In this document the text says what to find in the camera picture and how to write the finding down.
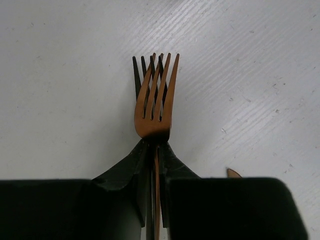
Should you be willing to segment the copper knife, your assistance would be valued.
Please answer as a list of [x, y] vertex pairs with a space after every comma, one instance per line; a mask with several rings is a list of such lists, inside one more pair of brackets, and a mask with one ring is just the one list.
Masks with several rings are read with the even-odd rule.
[[228, 178], [242, 178], [242, 176], [239, 173], [237, 173], [235, 170], [231, 168], [228, 168], [226, 170], [226, 174]]

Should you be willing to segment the copper four-tine fork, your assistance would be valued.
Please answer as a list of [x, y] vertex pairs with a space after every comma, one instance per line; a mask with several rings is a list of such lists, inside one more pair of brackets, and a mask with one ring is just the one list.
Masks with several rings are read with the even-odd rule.
[[134, 126], [137, 134], [146, 140], [151, 153], [151, 226], [149, 238], [160, 238], [160, 160], [158, 148], [168, 142], [171, 134], [172, 115], [177, 73], [180, 55], [177, 54], [171, 71], [169, 83], [167, 75], [171, 54], [168, 53], [165, 63], [163, 57], [150, 57], [149, 66], [139, 90], [134, 111]]

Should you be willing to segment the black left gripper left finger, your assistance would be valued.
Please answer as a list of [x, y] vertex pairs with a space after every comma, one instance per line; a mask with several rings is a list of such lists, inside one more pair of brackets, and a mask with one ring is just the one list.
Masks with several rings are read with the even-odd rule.
[[94, 179], [0, 182], [3, 240], [138, 240], [146, 225], [148, 144]]

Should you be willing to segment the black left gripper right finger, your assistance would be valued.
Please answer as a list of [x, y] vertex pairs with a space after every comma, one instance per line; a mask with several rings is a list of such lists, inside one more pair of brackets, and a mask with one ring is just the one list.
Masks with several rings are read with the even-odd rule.
[[306, 240], [289, 188], [271, 177], [201, 178], [158, 149], [163, 227], [171, 240]]

